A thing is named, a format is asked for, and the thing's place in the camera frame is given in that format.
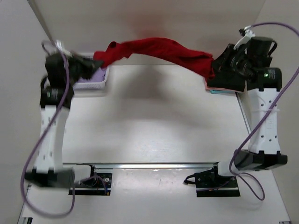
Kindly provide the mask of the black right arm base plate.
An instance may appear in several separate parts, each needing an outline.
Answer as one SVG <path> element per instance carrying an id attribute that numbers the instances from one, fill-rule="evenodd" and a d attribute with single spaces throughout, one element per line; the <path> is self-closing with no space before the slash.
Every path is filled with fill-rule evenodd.
<path id="1" fill-rule="evenodd" d="M 241 196 L 237 180 L 234 177 L 219 176 L 214 168 L 189 175 L 183 183 L 195 185 L 197 197 Z"/>

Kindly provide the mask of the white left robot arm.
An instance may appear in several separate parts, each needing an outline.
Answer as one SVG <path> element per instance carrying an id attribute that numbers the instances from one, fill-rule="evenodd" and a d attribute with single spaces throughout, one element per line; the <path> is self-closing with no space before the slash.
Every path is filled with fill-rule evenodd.
<path id="1" fill-rule="evenodd" d="M 53 53 L 46 57 L 47 74 L 40 83 L 41 136 L 35 147 L 36 161 L 32 170 L 23 172 L 24 180 L 46 188 L 73 186 L 75 172 L 72 168 L 64 168 L 62 163 L 64 130 L 74 96 L 73 86 L 80 79 L 91 79 L 103 63 L 78 54 Z"/>

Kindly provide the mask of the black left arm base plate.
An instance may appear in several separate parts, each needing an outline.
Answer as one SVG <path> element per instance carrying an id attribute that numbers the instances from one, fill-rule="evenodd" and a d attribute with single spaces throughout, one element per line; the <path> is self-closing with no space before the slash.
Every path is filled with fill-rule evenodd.
<path id="1" fill-rule="evenodd" d="M 110 196 L 113 180 L 112 169 L 91 167 L 90 177 L 92 179 L 75 184 L 76 196 Z"/>

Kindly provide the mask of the red t shirt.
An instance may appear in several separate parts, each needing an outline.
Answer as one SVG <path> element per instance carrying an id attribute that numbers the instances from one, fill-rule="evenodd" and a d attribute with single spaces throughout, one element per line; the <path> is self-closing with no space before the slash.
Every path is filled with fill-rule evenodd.
<path id="1" fill-rule="evenodd" d="M 132 54 L 159 58 L 189 69 L 206 79 L 214 78 L 213 56 L 203 51 L 188 49 L 168 38 L 152 37 L 122 43 L 111 42 L 106 51 L 96 51 L 94 60 L 103 61 L 102 67 L 108 67 Z"/>

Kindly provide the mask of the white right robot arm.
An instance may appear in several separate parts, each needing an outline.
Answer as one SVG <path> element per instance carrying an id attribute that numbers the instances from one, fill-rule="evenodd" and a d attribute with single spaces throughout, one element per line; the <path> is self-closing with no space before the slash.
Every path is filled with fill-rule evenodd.
<path id="1" fill-rule="evenodd" d="M 282 93 L 282 71 L 270 66 L 276 47 L 276 41 L 268 37 L 243 37 L 228 45 L 213 64 L 218 74 L 231 73 L 245 81 L 252 128 L 232 159 L 219 162 L 217 171 L 210 174 L 209 181 L 215 187 L 224 184 L 226 176 L 271 170 L 288 161 L 278 142 L 277 97 Z"/>

